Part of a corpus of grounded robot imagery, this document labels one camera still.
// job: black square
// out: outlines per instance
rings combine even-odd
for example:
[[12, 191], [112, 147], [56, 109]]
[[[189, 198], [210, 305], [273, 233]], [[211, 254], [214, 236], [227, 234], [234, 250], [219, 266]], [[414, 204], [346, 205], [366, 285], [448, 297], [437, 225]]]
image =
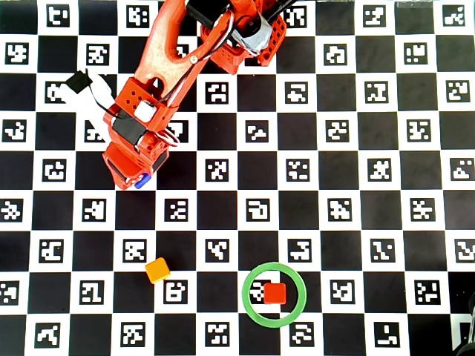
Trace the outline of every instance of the black square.
[[353, 2], [316, 2], [316, 34], [353, 35], [355, 4]]
[[37, 34], [38, 6], [36, 1], [0, 2], [0, 24], [0, 33]]
[[404, 231], [407, 271], [447, 271], [443, 231]]
[[36, 74], [0, 73], [0, 83], [0, 111], [35, 111]]
[[163, 257], [171, 271], [196, 270], [195, 231], [157, 231], [156, 256]]
[[287, 37], [277, 52], [277, 73], [314, 73], [315, 37]]
[[157, 172], [157, 189], [196, 189], [196, 152], [172, 152]]
[[321, 231], [323, 271], [361, 271], [359, 231]]
[[446, 229], [475, 229], [475, 191], [444, 191]]
[[356, 71], [358, 73], [396, 72], [394, 36], [357, 36]]
[[467, 314], [468, 301], [474, 293], [475, 273], [448, 272], [448, 289], [451, 296], [451, 313]]
[[397, 113], [358, 113], [360, 150], [397, 150]]
[[29, 314], [68, 313], [71, 273], [30, 273]]
[[117, 4], [110, 1], [81, 0], [79, 35], [117, 35]]
[[399, 191], [362, 191], [361, 227], [363, 229], [402, 228]]
[[275, 75], [238, 75], [237, 111], [275, 111], [273, 88]]
[[146, 43], [147, 37], [119, 37], [119, 73], [135, 73]]
[[279, 191], [279, 229], [318, 229], [318, 192]]
[[238, 273], [198, 272], [198, 312], [237, 312]]
[[358, 189], [358, 152], [318, 152], [320, 189]]
[[196, 314], [156, 314], [155, 335], [155, 355], [195, 355]]
[[318, 111], [356, 111], [354, 74], [317, 75]]
[[239, 231], [239, 270], [278, 261], [277, 231]]
[[111, 325], [111, 314], [71, 315], [69, 355], [109, 355], [111, 353]]
[[465, 72], [475, 70], [473, 36], [437, 36], [437, 70]]
[[279, 150], [316, 150], [317, 120], [315, 113], [278, 113]]
[[475, 113], [441, 112], [440, 143], [442, 150], [475, 148]]
[[40, 36], [38, 72], [74, 73], [77, 69], [77, 36]]
[[8, 169], [8, 174], [0, 174], [1, 189], [31, 189], [33, 152], [0, 152], [0, 166]]
[[235, 113], [198, 113], [198, 150], [235, 149]]
[[364, 272], [366, 313], [405, 313], [404, 272]]
[[434, 33], [432, 3], [421, 7], [400, 6], [399, 3], [395, 3], [394, 10], [396, 35]]
[[113, 259], [113, 231], [74, 232], [73, 271], [112, 271]]
[[323, 314], [324, 354], [365, 355], [363, 314]]
[[398, 74], [398, 108], [437, 110], [437, 76], [435, 73]]
[[[279, 318], [278, 314], [262, 314]], [[239, 355], [279, 355], [281, 333], [258, 325], [247, 314], [239, 314]]]
[[33, 192], [33, 230], [72, 230], [73, 192]]
[[239, 189], [277, 189], [275, 152], [238, 152], [237, 170]]
[[402, 189], [440, 189], [442, 172], [439, 151], [401, 151]]
[[155, 230], [155, 191], [116, 192], [116, 230]]
[[26, 315], [0, 315], [0, 356], [24, 354], [26, 323]]
[[76, 189], [114, 189], [102, 152], [76, 152]]
[[74, 150], [75, 113], [36, 113], [36, 150]]
[[114, 313], [153, 313], [154, 285], [141, 272], [114, 273]]
[[238, 196], [236, 191], [198, 191], [198, 229], [237, 229], [237, 201]]
[[30, 260], [30, 233], [0, 233], [0, 271], [28, 271]]
[[409, 314], [407, 317], [411, 355], [449, 355], [452, 352], [449, 314]]

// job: white square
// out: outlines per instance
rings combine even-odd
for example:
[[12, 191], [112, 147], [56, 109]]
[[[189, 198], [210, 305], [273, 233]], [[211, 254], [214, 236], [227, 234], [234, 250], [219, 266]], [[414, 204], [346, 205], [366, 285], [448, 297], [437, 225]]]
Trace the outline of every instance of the white square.
[[[437, 96], [439, 98], [439, 111], [473, 110], [475, 102], [474, 90], [474, 72], [438, 72]], [[470, 101], [463, 102], [463, 100], [468, 98], [468, 95]]]
[[71, 273], [69, 309], [71, 314], [112, 314], [113, 307], [114, 273], [112, 271], [73, 271]]
[[158, 15], [158, 1], [126, 0], [117, 2], [118, 35], [148, 37]]
[[[394, 262], [391, 259], [392, 255], [389, 255], [391, 252], [394, 253]], [[404, 238], [402, 230], [361, 231], [361, 260], [363, 271], [404, 271]]]
[[275, 85], [278, 113], [315, 113], [317, 111], [315, 74], [277, 74]]
[[316, 36], [315, 55], [318, 74], [356, 73], [355, 36]]
[[[440, 293], [439, 305], [416, 304], [416, 298], [419, 302], [425, 300], [419, 292], [424, 286], [415, 286], [415, 281], [438, 281], [437, 286]], [[450, 314], [451, 303], [448, 288], [448, 273], [435, 271], [406, 271], [406, 304], [408, 314]]]
[[[167, 199], [186, 201], [187, 220], [166, 221]], [[155, 228], [160, 231], [196, 231], [197, 229], [197, 192], [196, 191], [157, 191], [155, 198]]]
[[[142, 327], [138, 323], [145, 323], [145, 347], [134, 347], [127, 344], [126, 347], [121, 347], [122, 339], [122, 323]], [[112, 314], [111, 327], [111, 354], [117, 356], [149, 356], [154, 354], [155, 349], [155, 314], [154, 313], [114, 313]]]
[[310, 37], [315, 35], [315, 2], [297, 1], [281, 13], [287, 23], [286, 37]]
[[[280, 263], [296, 271], [321, 270], [320, 231], [280, 230], [278, 233]], [[300, 251], [289, 251], [289, 241], [295, 243]]]
[[[339, 207], [341, 213], [344, 216], [339, 217], [336, 221], [329, 220], [330, 212], [328, 211], [331, 201], [342, 201], [344, 205], [337, 205], [332, 209], [335, 213], [335, 209]], [[351, 220], [347, 220], [347, 213], [350, 211]], [[355, 231], [361, 230], [361, 198], [359, 191], [319, 191], [318, 192], [318, 212], [320, 215], [320, 230], [325, 231]]]
[[34, 151], [36, 113], [34, 111], [0, 111], [1, 151]]
[[18, 299], [18, 305], [8, 305], [3, 303], [0, 306], [0, 315], [26, 315], [28, 314], [28, 291], [30, 290], [30, 273], [28, 272], [0, 272], [1, 282], [18, 282], [18, 288], [12, 285], [9, 290], [10, 297], [8, 299]]
[[75, 151], [35, 151], [33, 190], [73, 191], [75, 180]]
[[196, 84], [198, 113], [235, 113], [238, 111], [238, 78], [236, 76], [200, 74]]
[[73, 270], [72, 231], [31, 231], [30, 236], [30, 272]]
[[[28, 49], [22, 45], [25, 43], [28, 44]], [[11, 58], [13, 63], [6, 64], [7, 58]], [[1, 34], [0, 73], [36, 73], [37, 71], [38, 36]]]
[[236, 114], [238, 151], [276, 151], [277, 113], [239, 112]]
[[87, 68], [98, 74], [119, 72], [119, 37], [79, 36], [77, 45], [77, 67], [81, 70]]
[[358, 165], [359, 188], [362, 191], [401, 190], [401, 160], [399, 159], [399, 151], [359, 151]]
[[[451, 159], [460, 164], [455, 171], [451, 169]], [[444, 190], [475, 190], [475, 150], [441, 150], [442, 188]]]
[[[26, 320], [24, 354], [31, 356], [63, 356], [69, 350], [69, 314], [29, 314]], [[35, 349], [37, 323], [58, 323], [59, 324], [59, 347]]]
[[156, 314], [188, 314], [196, 313], [196, 301], [197, 301], [197, 272], [196, 271], [172, 271], [170, 277], [165, 281], [167, 284], [174, 281], [187, 281], [187, 288], [183, 293], [186, 293], [188, 302], [187, 304], [179, 303], [164, 303], [165, 281], [155, 283], [155, 303], [154, 310]]
[[398, 137], [400, 151], [440, 150], [438, 111], [399, 111]]
[[114, 232], [114, 271], [144, 272], [156, 260], [157, 233], [152, 230]]
[[[228, 346], [206, 346], [206, 323], [209, 327], [223, 330], [223, 326], [229, 323], [229, 338], [222, 339], [219, 335], [215, 336], [217, 342], [222, 342]], [[239, 356], [239, 314], [238, 313], [198, 313], [196, 314], [196, 355], [206, 356]]]
[[[289, 313], [281, 313], [281, 317], [286, 317]], [[322, 313], [302, 313], [294, 323], [305, 327], [306, 323], [313, 323], [313, 342], [314, 346], [290, 346], [290, 325], [281, 328], [281, 355], [298, 355], [298, 356], [322, 356], [324, 355], [324, 343], [321, 342], [323, 330], [323, 314]], [[302, 334], [293, 334], [292, 337], [300, 339]]]
[[[4, 222], [0, 222], [1, 231], [30, 231], [31, 230], [31, 217], [33, 215], [33, 191], [0, 191], [0, 199], [5, 200], [4, 202], [9, 202], [12, 200], [22, 200], [23, 209], [20, 209], [16, 204], [10, 202], [9, 209], [15, 210], [16, 216], [15, 220], [4, 218]], [[0, 206], [0, 216], [4, 217], [7, 215], [6, 211], [2, 209], [8, 208], [5, 204]]]
[[472, 272], [475, 269], [475, 231], [446, 230], [447, 270]]
[[[457, 8], [456, 11], [453, 13], [453, 16], [444, 16], [442, 8], [445, 5], [460, 5], [460, 7], [464, 7], [464, 9], [459, 12], [459, 9]], [[474, 34], [474, 2], [471, 0], [435, 1], [433, 3], [433, 16], [436, 35]], [[460, 22], [460, 26], [454, 26], [456, 22]]]
[[277, 172], [278, 189], [281, 191], [317, 190], [318, 152], [280, 151]]
[[[366, 90], [370, 91], [369, 96], [367, 96]], [[397, 111], [396, 73], [357, 73], [356, 109], [358, 112]]]
[[[397, 335], [388, 335], [387, 339], [381, 340], [384, 342], [397, 342], [399, 347], [376, 347], [375, 343], [375, 329], [374, 323], [398, 323], [399, 324], [399, 337], [389, 339], [390, 336]], [[407, 321], [407, 314], [405, 313], [370, 313], [364, 315], [364, 333], [366, 340], [366, 355], [367, 356], [400, 356], [400, 355], [409, 355], [409, 325]]]
[[73, 204], [74, 231], [114, 230], [116, 224], [115, 191], [75, 191]]
[[[246, 313], [243, 304], [243, 284], [246, 280], [250, 271], [239, 271], [237, 273], [237, 310], [240, 314]], [[280, 283], [281, 276], [279, 271], [265, 271], [259, 274], [254, 281], [259, 282], [260, 280], [270, 280], [271, 283]], [[278, 314], [281, 312], [280, 304], [251, 304], [252, 308], [259, 314]]]
[[[206, 254], [213, 254], [206, 262]], [[237, 230], [198, 230], [196, 231], [196, 269], [197, 271], [238, 270], [239, 244]]]
[[236, 191], [237, 189], [237, 151], [197, 152], [198, 191]]
[[[434, 199], [436, 221], [411, 221], [412, 206], [410, 199]], [[445, 230], [444, 192], [442, 190], [403, 190], [401, 191], [401, 214], [403, 230], [441, 231]]]
[[357, 151], [358, 145], [358, 113], [354, 111], [317, 113], [319, 151]]
[[[342, 289], [341, 295], [343, 298], [351, 299], [354, 304], [350, 303], [331, 303], [331, 296], [337, 298], [339, 290], [335, 290], [334, 282], [332, 281], [354, 281], [353, 287], [344, 292]], [[363, 287], [363, 272], [362, 271], [322, 271], [321, 272], [321, 310], [323, 313], [345, 313], [345, 314], [360, 314], [364, 313], [364, 287]]]
[[237, 191], [237, 229], [245, 231], [278, 230], [278, 191]]
[[177, 147], [170, 147], [170, 152], [196, 151], [198, 145], [198, 115], [196, 112], [177, 112], [171, 118], [168, 129], [180, 140]]
[[[374, 8], [365, 8], [367, 5], [374, 5]], [[365, 16], [369, 16], [367, 22], [364, 20]], [[394, 1], [355, 1], [355, 34], [357, 36], [394, 35], [396, 33], [395, 18]]]
[[[69, 26], [61, 22], [69, 19]], [[48, 0], [38, 4], [38, 34], [40, 36], [77, 36], [79, 35], [79, 8], [75, 0]]]
[[37, 113], [73, 113], [75, 102], [69, 104], [62, 99], [59, 87], [72, 77], [72, 73], [36, 74], [36, 112]]
[[[427, 56], [427, 64], [423, 63], [425, 56]], [[396, 72], [436, 73], [436, 35], [397, 35]]]

